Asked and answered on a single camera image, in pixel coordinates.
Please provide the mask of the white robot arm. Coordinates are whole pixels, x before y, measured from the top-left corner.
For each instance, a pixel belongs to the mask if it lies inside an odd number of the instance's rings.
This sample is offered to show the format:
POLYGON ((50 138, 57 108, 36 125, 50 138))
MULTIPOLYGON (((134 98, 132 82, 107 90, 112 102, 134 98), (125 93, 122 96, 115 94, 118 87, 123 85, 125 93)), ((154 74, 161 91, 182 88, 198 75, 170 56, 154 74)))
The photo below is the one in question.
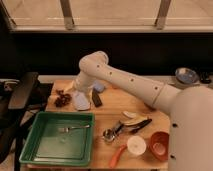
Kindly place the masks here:
POLYGON ((86 93, 95 79, 110 82, 170 117, 168 171, 213 171, 213 89, 180 90, 108 65, 103 51, 84 56, 74 87, 86 93))

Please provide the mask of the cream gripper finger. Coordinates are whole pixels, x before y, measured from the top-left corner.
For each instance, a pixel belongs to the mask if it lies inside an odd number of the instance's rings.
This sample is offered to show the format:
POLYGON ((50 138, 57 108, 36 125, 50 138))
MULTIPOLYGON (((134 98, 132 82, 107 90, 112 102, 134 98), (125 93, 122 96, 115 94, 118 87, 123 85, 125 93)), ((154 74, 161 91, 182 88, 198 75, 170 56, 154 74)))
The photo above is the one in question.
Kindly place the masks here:
POLYGON ((68 85, 65 89, 64 92, 69 92, 72 89, 72 84, 68 85))

